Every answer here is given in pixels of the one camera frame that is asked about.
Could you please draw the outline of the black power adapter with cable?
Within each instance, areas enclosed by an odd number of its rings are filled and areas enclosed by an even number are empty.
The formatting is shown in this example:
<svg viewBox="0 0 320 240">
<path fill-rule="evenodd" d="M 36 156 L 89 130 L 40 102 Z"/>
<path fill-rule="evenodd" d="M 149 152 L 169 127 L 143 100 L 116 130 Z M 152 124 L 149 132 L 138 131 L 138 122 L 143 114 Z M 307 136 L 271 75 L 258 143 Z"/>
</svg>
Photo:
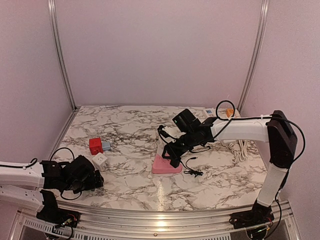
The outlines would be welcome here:
<svg viewBox="0 0 320 240">
<path fill-rule="evenodd" d="M 175 160 L 171 160 L 170 164 L 174 167 L 177 168 L 179 165 L 182 165 L 185 170 L 183 171 L 184 174 L 186 175 L 193 175 L 195 178 L 198 176 L 202 176 L 204 173 L 202 171 L 199 170 L 194 170 L 192 168 L 190 168 L 187 163 L 190 160 L 195 160 L 197 157 L 191 157 L 189 158 L 185 163 L 183 161 L 181 161 L 181 158 L 179 157 L 178 159 Z"/>
</svg>

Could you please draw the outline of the pink triangular power strip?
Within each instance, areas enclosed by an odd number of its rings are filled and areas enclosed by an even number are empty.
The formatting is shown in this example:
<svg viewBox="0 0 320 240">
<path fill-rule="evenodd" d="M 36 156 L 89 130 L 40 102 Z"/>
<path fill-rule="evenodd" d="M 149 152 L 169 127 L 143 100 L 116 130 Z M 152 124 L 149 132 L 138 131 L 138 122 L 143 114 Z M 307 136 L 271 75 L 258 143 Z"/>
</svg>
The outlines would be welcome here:
<svg viewBox="0 0 320 240">
<path fill-rule="evenodd" d="M 183 166 L 180 164 L 177 168 L 174 168 L 168 159 L 162 158 L 158 153 L 155 155 L 151 172 L 153 174 L 178 174 L 183 170 Z"/>
</svg>

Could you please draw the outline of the white cube adapter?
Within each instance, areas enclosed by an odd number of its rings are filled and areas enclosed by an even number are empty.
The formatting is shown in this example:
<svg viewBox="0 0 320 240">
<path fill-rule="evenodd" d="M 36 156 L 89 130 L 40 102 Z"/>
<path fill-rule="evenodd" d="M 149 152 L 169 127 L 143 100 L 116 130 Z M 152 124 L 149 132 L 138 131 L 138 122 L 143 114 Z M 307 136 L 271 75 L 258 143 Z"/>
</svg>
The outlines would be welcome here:
<svg viewBox="0 0 320 240">
<path fill-rule="evenodd" d="M 93 156 L 92 163 L 101 172 L 106 171 L 109 167 L 108 158 L 100 152 Z"/>
</svg>

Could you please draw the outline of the red cube socket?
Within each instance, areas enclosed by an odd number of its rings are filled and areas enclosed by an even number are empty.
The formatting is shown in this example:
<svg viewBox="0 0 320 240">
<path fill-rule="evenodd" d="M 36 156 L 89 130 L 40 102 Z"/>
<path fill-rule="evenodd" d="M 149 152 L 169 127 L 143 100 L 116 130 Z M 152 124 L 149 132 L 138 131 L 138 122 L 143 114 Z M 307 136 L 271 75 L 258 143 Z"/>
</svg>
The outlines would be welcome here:
<svg viewBox="0 0 320 240">
<path fill-rule="evenodd" d="M 89 150 L 91 155 L 97 155 L 98 153 L 103 153 L 103 146 L 100 137 L 89 139 Z"/>
</svg>

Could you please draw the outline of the white multicolour power strip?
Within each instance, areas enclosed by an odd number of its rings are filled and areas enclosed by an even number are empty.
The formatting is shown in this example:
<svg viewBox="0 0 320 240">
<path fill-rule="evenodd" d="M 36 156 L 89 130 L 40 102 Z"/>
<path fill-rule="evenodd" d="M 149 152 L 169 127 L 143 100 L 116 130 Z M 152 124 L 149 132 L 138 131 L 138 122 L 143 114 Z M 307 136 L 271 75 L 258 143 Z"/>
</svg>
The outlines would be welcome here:
<svg viewBox="0 0 320 240">
<path fill-rule="evenodd" d="M 205 118 L 216 117 L 216 109 L 215 108 L 206 108 L 203 111 L 203 116 Z"/>
</svg>

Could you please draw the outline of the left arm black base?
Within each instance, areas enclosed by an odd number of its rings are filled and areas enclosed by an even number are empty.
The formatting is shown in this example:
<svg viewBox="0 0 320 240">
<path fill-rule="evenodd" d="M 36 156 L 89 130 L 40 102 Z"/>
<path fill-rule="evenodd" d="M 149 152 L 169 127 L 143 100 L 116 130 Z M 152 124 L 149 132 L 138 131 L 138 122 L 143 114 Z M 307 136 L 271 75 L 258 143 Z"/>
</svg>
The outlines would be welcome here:
<svg viewBox="0 0 320 240">
<path fill-rule="evenodd" d="M 41 190 L 40 193 L 43 198 L 43 208 L 37 212 L 37 219 L 55 224 L 55 228 L 77 227 L 80 217 L 78 211 L 59 208 L 55 195 L 51 191 Z"/>
</svg>

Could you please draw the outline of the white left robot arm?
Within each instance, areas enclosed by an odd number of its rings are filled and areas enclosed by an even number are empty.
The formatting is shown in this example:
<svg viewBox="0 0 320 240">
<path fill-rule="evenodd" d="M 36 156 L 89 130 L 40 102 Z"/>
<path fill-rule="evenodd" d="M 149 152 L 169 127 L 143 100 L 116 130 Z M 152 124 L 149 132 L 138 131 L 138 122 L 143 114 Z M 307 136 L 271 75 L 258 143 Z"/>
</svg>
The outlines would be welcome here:
<svg viewBox="0 0 320 240">
<path fill-rule="evenodd" d="M 83 155 L 71 162 L 38 162 L 35 158 L 29 164 L 0 163 L 0 199 L 36 212 L 43 210 L 53 223 L 60 222 L 64 215 L 55 205 L 56 197 L 51 190 L 81 195 L 103 185 L 100 171 Z M 46 204 L 46 198 L 53 203 Z"/>
</svg>

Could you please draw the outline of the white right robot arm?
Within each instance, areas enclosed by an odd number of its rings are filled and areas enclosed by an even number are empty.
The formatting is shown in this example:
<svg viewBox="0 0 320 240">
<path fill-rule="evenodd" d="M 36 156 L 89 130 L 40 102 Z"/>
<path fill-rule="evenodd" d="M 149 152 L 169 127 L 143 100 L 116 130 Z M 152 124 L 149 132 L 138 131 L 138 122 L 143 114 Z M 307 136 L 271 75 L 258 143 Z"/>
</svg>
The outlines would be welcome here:
<svg viewBox="0 0 320 240">
<path fill-rule="evenodd" d="M 258 224 L 267 216 L 267 209 L 277 193 L 284 187 L 289 170 L 297 160 L 298 126 L 288 120 L 281 110 L 270 115 L 253 117 L 208 117 L 204 121 L 196 118 L 185 109 L 173 118 L 182 132 L 179 137 L 167 141 L 171 135 L 164 126 L 159 126 L 158 134 L 162 141 L 160 156 L 169 160 L 177 168 L 184 154 L 195 147 L 208 143 L 231 140 L 248 140 L 256 143 L 261 158 L 267 165 L 267 174 L 257 196 L 257 206 L 248 212 L 247 219 Z"/>
</svg>

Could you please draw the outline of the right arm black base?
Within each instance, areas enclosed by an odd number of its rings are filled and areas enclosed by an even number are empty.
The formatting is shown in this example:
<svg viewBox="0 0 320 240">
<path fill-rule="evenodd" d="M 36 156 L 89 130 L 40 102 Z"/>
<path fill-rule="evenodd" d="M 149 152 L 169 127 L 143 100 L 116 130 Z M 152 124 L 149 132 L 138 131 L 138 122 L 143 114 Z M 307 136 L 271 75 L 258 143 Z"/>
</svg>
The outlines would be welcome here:
<svg viewBox="0 0 320 240">
<path fill-rule="evenodd" d="M 241 229 L 272 222 L 274 219 L 271 206 L 266 207 L 255 201 L 252 209 L 232 213 L 229 223 L 234 229 Z"/>
</svg>

